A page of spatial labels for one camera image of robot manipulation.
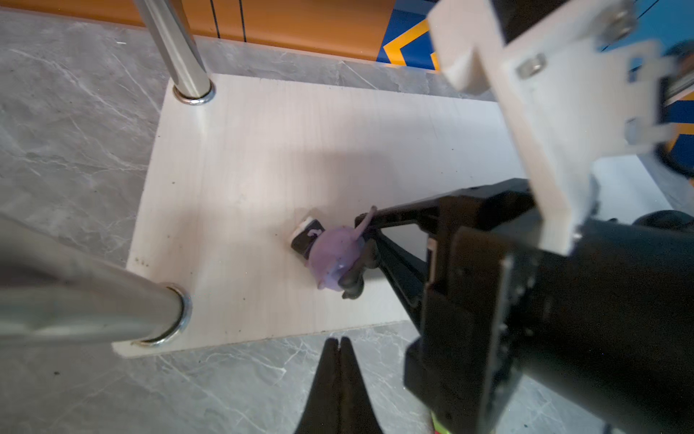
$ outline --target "metal rod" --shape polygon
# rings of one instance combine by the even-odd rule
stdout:
[[[185,103],[202,104],[214,96],[214,86],[205,71],[190,34],[180,0],[135,0],[173,79],[174,94]]]
[[[153,340],[185,325],[184,297],[0,218],[0,347]]]

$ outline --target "bolt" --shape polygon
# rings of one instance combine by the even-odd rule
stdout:
[[[610,45],[617,42],[636,28],[636,14],[633,0],[622,0],[602,11],[598,17],[602,26],[600,43]]]
[[[545,69],[545,66],[547,66],[547,58],[544,54],[540,53],[521,63],[520,66],[516,68],[516,73],[525,80]]]

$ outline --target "marble countertop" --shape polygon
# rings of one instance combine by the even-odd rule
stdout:
[[[168,74],[140,28],[0,10],[0,212],[123,265]],[[421,69],[197,39],[211,72],[465,97]],[[483,96],[491,99],[491,94]],[[347,331],[387,433],[431,433],[402,385],[411,324]],[[5,349],[0,431],[292,433],[325,335],[124,360],[109,344]],[[598,433],[524,379],[502,433]]]

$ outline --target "purple toy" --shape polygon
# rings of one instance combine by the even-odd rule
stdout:
[[[313,217],[307,217],[292,234],[291,247],[307,258],[306,267],[316,279],[318,289],[342,291],[340,278],[362,254],[362,233],[371,222],[376,207],[372,206],[366,218],[356,228],[323,229]]]

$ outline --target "orange wall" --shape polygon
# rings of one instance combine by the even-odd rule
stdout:
[[[233,0],[218,2],[234,4]],[[143,26],[137,8],[130,0],[0,0],[0,6]],[[183,10],[193,33],[217,37],[217,27],[214,25],[212,4],[209,0],[183,0]],[[226,10],[222,6],[222,10],[226,25],[225,37],[243,40],[241,13],[238,7]]]
[[[396,0],[182,0],[197,35],[375,60]],[[131,0],[0,0],[0,6],[141,26]]]

